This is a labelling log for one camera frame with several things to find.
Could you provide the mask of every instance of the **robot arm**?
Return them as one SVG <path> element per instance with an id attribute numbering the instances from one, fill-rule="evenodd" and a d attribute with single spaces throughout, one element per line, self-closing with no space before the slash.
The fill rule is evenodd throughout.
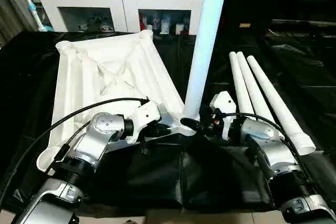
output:
<path id="1" fill-rule="evenodd" d="M 336 216 L 321 195 L 307 181 L 279 132 L 273 126 L 247 117 L 221 118 L 222 113 L 234 113 L 236 105 L 228 92 L 216 95 L 210 103 L 214 111 L 209 126 L 191 119 L 181 122 L 205 134 L 220 135 L 223 141 L 248 146 L 256 157 L 270 188 L 276 208 L 288 223 L 335 223 Z"/>
<path id="2" fill-rule="evenodd" d="M 53 167 L 54 175 L 46 180 L 12 224 L 79 223 L 75 210 L 104 153 L 111 151 L 111 146 L 119 141 L 135 143 L 140 131 L 159 119 L 154 102 L 139 107 L 127 119 L 104 112 L 96 114 L 86 133 L 76 139 L 64 159 Z"/>

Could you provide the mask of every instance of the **small container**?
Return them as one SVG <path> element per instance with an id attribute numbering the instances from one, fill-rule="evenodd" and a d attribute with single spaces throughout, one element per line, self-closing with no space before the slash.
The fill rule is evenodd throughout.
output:
<path id="1" fill-rule="evenodd" d="M 161 20 L 161 32 L 160 34 L 169 34 L 170 29 L 170 15 L 169 14 L 163 14 L 162 20 Z"/>
<path id="2" fill-rule="evenodd" d="M 180 35 L 184 30 L 184 24 L 176 24 L 175 34 Z"/>
<path id="3" fill-rule="evenodd" d="M 152 26 L 153 26 L 154 34 L 158 35 L 161 30 L 161 20 L 160 20 L 160 15 L 158 12 L 155 12 L 153 15 Z"/>

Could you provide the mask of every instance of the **black cloth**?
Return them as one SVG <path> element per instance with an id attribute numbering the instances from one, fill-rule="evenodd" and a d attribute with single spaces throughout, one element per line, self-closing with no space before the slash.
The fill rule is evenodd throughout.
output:
<path id="1" fill-rule="evenodd" d="M 55 44 L 62 40 L 77 41 L 120 34 L 21 33 L 0 50 L 1 125 L 6 132 L 3 136 L 6 148 L 0 156 L 0 189 L 3 189 L 25 148 L 51 123 L 59 61 Z M 194 36 L 154 39 L 182 99 L 186 94 L 194 43 Z M 282 47 L 279 45 L 283 44 L 278 39 L 264 41 L 254 37 L 218 37 L 201 115 L 214 94 L 227 90 L 234 97 L 228 53 L 241 50 L 245 55 L 253 54 L 302 128 L 318 146 L 319 151 L 304 157 L 304 161 L 318 182 L 320 193 L 334 204 L 334 77 L 329 69 L 322 66 L 322 61 L 316 64 L 318 59 L 314 58 L 314 53 L 309 57 L 297 55 L 288 46 L 280 50 Z M 312 87 L 314 77 L 309 72 L 323 75 L 318 82 L 322 88 L 315 89 L 316 83 Z M 7 209 L 17 211 L 23 205 L 22 201 L 29 198 L 44 181 L 45 177 L 37 170 L 35 160 L 47 142 L 46 137 L 18 172 L 19 176 L 14 181 L 14 189 L 18 190 L 8 200 Z M 148 148 L 148 155 L 142 155 L 137 146 L 107 154 L 89 184 L 86 204 L 128 209 L 186 208 L 203 212 L 273 209 L 261 171 L 248 160 L 246 148 L 218 147 L 199 135 L 172 135 L 151 142 Z M 99 209 L 94 215 L 102 216 Z"/>

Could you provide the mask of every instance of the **table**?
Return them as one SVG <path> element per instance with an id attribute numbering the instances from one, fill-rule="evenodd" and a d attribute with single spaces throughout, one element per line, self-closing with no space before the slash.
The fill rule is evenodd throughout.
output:
<path id="1" fill-rule="evenodd" d="M 2 125 L 10 132 L 6 152 L 0 156 L 0 174 L 4 174 L 1 185 L 26 146 L 50 125 L 58 69 L 55 44 L 61 40 L 119 34 L 21 33 L 1 49 Z M 154 40 L 183 100 L 194 43 L 194 36 L 163 36 Z M 315 55 L 304 57 L 305 54 L 295 54 L 297 50 L 291 50 L 291 47 L 279 47 L 288 43 L 290 41 L 279 38 L 265 41 L 254 37 L 218 37 L 202 104 L 207 106 L 219 91 L 228 90 L 232 96 L 235 93 L 228 59 L 231 50 L 253 54 L 302 128 L 313 137 L 318 151 L 305 156 L 304 162 L 318 182 L 320 193 L 335 207 L 333 133 L 336 117 L 333 116 L 334 100 L 328 99 L 334 96 L 335 76 L 320 63 L 314 64 L 318 63 Z M 307 74 L 316 71 L 323 78 L 315 80 L 314 75 Z M 20 171 L 21 175 L 26 172 L 16 181 L 24 199 L 33 192 L 32 185 L 37 186 L 44 180 L 35 168 L 35 159 L 46 144 L 47 138 Z M 261 173 L 247 160 L 245 148 L 217 148 L 202 137 L 175 135 L 151 144 L 149 149 L 148 156 L 141 155 L 136 147 L 107 155 L 92 182 L 92 197 L 81 211 L 85 215 L 103 217 L 99 207 L 92 208 L 92 204 L 98 203 L 118 206 L 121 209 L 118 214 L 122 216 L 141 216 L 148 208 L 183 207 L 212 212 L 272 210 Z M 244 167 L 238 165 L 232 155 Z M 250 177 L 247 170 L 255 175 Z M 17 211 L 21 205 L 13 197 L 6 208 Z"/>

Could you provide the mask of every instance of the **vertical white pole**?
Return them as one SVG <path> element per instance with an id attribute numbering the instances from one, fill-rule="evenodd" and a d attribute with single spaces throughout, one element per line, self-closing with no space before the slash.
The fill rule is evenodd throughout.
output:
<path id="1" fill-rule="evenodd" d="M 183 114 L 197 119 L 224 0 L 203 0 Z"/>
<path id="2" fill-rule="evenodd" d="M 248 96 L 246 85 L 244 82 L 242 71 L 240 70 L 239 62 L 235 52 L 230 52 L 230 62 L 235 84 L 236 96 L 238 101 L 239 112 L 254 114 L 253 107 Z"/>
<path id="3" fill-rule="evenodd" d="M 294 143 L 298 153 L 300 155 L 307 155 L 315 151 L 316 147 L 310 136 L 303 132 L 300 125 L 295 120 L 294 116 L 289 111 L 281 96 L 273 87 L 256 59 L 253 56 L 249 56 L 247 57 L 247 61 L 251 66 L 262 90 L 264 91 L 267 100 L 277 115 L 283 129 Z"/>

